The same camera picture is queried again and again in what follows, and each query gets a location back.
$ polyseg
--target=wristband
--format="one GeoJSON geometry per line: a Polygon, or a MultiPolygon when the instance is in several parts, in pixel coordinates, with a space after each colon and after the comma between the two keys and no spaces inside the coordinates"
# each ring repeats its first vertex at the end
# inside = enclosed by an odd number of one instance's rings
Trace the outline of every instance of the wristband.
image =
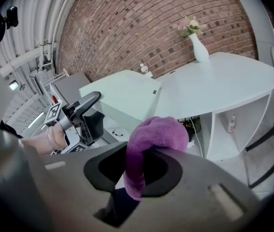
{"type": "Polygon", "coordinates": [[[50,145],[54,148],[54,149],[56,149],[56,150],[63,150],[64,148],[63,147],[61,147],[61,146],[59,146],[56,142],[55,142],[55,140],[54,140],[54,136],[53,136],[53,126],[50,126],[50,127],[48,127],[48,129],[46,130],[46,136],[47,136],[47,138],[48,138],[48,141],[49,141],[49,143],[50,143],[50,145]]]}

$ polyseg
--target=purple plush fabric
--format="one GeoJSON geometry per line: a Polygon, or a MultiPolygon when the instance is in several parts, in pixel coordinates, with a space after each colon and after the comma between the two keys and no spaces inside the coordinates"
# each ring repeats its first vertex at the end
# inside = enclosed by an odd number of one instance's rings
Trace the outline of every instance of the purple plush fabric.
{"type": "Polygon", "coordinates": [[[134,200],[141,200],[145,187],[142,151],[152,146],[186,151],[188,134],[185,127],[172,117],[152,117],[142,122],[131,134],[127,144],[125,189],[134,200]]]}

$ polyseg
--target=fluorescent light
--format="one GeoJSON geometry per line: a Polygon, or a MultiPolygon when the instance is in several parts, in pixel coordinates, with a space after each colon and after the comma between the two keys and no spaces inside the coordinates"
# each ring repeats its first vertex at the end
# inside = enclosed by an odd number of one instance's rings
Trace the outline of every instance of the fluorescent light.
{"type": "Polygon", "coordinates": [[[16,80],[14,80],[13,82],[11,82],[10,84],[9,84],[9,88],[11,89],[11,90],[15,90],[16,88],[18,88],[19,87],[19,84],[16,82],[16,80]]]}
{"type": "Polygon", "coordinates": [[[44,112],[40,113],[30,124],[27,126],[27,128],[30,128],[42,115],[44,115],[44,112]]]}

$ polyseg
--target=brick wall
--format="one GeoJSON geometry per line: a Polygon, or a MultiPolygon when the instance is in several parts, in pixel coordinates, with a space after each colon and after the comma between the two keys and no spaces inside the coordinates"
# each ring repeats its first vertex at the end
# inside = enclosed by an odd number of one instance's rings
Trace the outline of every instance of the brick wall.
{"type": "Polygon", "coordinates": [[[59,46],[58,70],[98,80],[146,64],[154,77],[195,60],[176,30],[186,15],[208,25],[199,38],[209,53],[257,58],[252,27],[238,0],[76,0],[59,46]]]}

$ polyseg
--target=curved white desk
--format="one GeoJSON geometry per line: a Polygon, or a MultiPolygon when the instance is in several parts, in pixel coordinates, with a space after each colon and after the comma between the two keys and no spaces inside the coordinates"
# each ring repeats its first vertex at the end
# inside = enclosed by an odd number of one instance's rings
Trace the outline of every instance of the curved white desk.
{"type": "Polygon", "coordinates": [[[219,52],[208,62],[189,63],[156,80],[161,90],[153,115],[176,119],[200,115],[203,156],[222,160],[237,156],[256,132],[274,89],[274,68],[219,52]],[[236,128],[227,134],[233,114],[236,128]]]}

